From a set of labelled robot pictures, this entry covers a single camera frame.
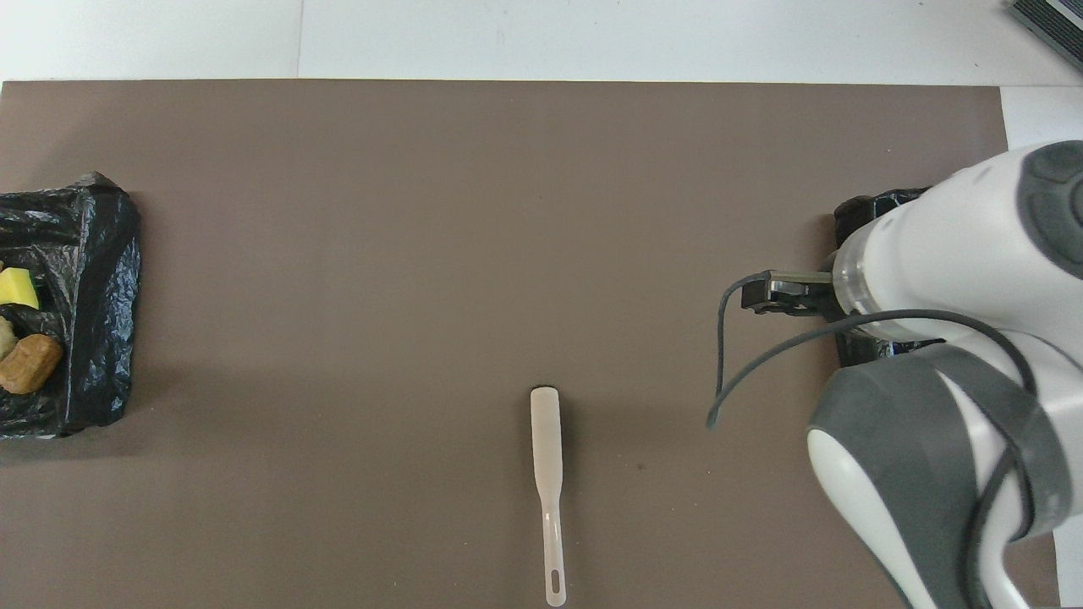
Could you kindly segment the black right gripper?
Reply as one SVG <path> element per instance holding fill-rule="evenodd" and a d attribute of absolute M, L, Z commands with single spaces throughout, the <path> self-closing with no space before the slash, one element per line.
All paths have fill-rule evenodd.
<path fill-rule="evenodd" d="M 755 315 L 781 313 L 793 318 L 820 316 L 827 322 L 844 318 L 834 277 L 828 272 L 769 270 L 751 275 L 741 288 L 741 308 Z"/>

